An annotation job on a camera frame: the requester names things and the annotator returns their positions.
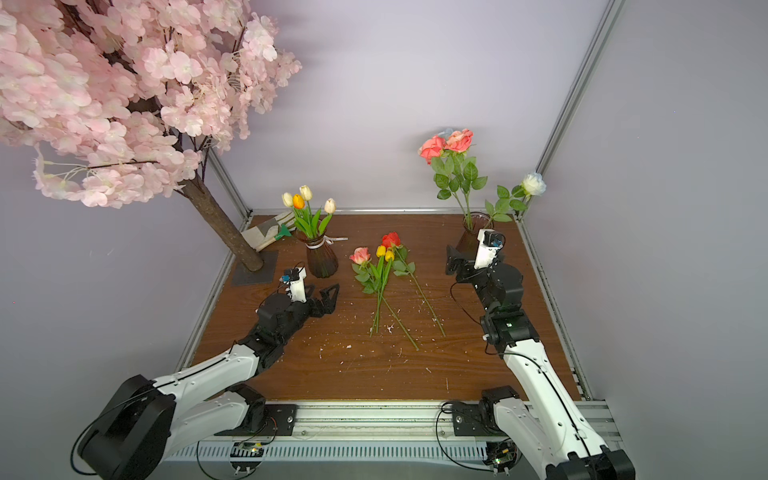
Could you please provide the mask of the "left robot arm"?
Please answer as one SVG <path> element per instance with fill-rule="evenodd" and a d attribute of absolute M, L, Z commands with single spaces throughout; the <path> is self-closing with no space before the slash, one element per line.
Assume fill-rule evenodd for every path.
<path fill-rule="evenodd" d="M 265 400 L 248 381 L 274 365 L 311 318 L 335 311 L 338 285 L 305 300 L 270 295 L 258 321 L 221 354 L 176 373 L 125 380 L 75 440 L 70 458 L 102 479 L 145 479 L 167 457 L 211 435 L 260 431 Z"/>

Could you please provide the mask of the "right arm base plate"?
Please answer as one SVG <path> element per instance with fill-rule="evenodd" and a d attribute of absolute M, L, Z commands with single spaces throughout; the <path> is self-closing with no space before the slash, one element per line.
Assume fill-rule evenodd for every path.
<path fill-rule="evenodd" d="M 451 402 L 448 410 L 451 415 L 453 433 L 457 437 L 492 437 L 499 435 L 499 430 L 483 417 L 478 404 L 461 401 Z"/>

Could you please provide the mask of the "dark pink vase with ribbon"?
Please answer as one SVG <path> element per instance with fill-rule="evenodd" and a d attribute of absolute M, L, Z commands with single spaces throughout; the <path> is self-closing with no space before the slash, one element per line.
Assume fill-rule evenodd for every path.
<path fill-rule="evenodd" d="M 338 259 L 325 235 L 317 238 L 309 238 L 303 232 L 297 230 L 296 238 L 301 241 L 307 252 L 307 267 L 316 278 L 329 278 L 338 269 Z"/>

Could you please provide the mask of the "orange yellow tulip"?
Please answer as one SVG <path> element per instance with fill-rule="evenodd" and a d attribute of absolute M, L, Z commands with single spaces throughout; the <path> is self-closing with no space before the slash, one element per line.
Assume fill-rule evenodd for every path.
<path fill-rule="evenodd" d="M 307 200 L 301 194 L 292 197 L 292 207 L 297 228 L 307 239 L 314 239 L 317 235 L 311 208 Z"/>

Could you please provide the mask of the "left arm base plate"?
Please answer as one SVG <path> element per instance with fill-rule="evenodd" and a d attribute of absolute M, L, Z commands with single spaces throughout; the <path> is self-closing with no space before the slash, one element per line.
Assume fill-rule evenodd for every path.
<path fill-rule="evenodd" d="M 296 404 L 266 404 L 257 413 L 246 417 L 243 423 L 231 430 L 216 433 L 224 436 L 289 437 L 293 434 L 297 419 Z"/>

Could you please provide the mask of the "dark pink glass vase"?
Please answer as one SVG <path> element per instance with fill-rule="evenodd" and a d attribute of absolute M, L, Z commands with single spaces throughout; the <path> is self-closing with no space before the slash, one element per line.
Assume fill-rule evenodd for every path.
<path fill-rule="evenodd" d="M 471 225 L 463 222 L 463 232 L 456 245 L 456 250 L 467 258 L 474 259 L 479 246 L 478 233 L 483 228 L 494 228 L 494 223 L 487 213 L 472 212 Z"/>

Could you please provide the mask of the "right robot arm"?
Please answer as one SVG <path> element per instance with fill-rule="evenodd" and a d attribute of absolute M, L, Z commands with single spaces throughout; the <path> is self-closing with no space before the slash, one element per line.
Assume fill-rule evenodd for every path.
<path fill-rule="evenodd" d="M 516 444 L 541 479 L 634 479 L 627 453 L 612 449 L 590 425 L 554 372 L 522 307 L 521 272 L 481 244 L 471 260 L 446 248 L 446 273 L 470 284 L 484 308 L 484 339 L 515 375 L 529 402 L 501 387 L 481 403 L 497 430 Z"/>

